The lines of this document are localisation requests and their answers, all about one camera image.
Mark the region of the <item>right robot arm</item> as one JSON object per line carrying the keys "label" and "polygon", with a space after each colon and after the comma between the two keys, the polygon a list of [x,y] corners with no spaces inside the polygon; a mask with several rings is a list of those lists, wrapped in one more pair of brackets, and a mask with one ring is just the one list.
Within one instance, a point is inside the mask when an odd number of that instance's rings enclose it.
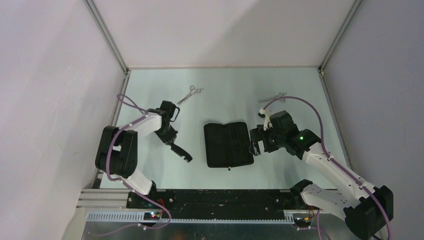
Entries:
{"label": "right robot arm", "polygon": [[325,190],[304,179],[290,190],[291,204],[297,209],[317,207],[343,220],[361,240],[369,240],[394,218],[394,195],[385,185],[377,187],[340,164],[326,152],[323,140],[309,129],[299,130],[291,115],[284,111],[272,114],[260,109],[263,124],[250,130],[253,155],[285,149],[290,155],[318,170],[336,190]]}

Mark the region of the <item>black handled comb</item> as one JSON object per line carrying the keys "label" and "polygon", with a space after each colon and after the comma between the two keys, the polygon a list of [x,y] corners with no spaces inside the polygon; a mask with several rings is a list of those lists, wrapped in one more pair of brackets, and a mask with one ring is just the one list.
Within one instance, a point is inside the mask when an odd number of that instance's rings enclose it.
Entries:
{"label": "black handled comb", "polygon": [[183,158],[187,163],[190,163],[193,160],[193,157],[187,151],[176,144],[171,146],[171,150],[179,157]]}

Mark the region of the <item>black zippered tool case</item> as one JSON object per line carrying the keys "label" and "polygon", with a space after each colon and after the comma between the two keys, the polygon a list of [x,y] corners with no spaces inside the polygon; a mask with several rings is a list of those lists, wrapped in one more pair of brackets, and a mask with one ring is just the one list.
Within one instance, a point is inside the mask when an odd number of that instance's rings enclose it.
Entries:
{"label": "black zippered tool case", "polygon": [[254,163],[245,122],[207,123],[203,126],[206,164],[209,168],[242,167]]}

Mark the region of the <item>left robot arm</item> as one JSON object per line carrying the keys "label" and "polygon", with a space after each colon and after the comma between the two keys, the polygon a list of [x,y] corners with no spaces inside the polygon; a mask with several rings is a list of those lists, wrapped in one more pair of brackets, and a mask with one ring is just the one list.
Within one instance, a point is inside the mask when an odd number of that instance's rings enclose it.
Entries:
{"label": "left robot arm", "polygon": [[138,201],[145,208],[153,208],[158,202],[158,194],[152,189],[155,183],[138,169],[138,139],[151,133],[169,146],[170,149],[186,162],[192,156],[176,145],[178,131],[172,127],[180,108],[170,101],[162,101],[160,107],[150,108],[140,118],[122,126],[106,126],[103,129],[95,166],[106,173],[110,181],[122,182],[135,193]]}

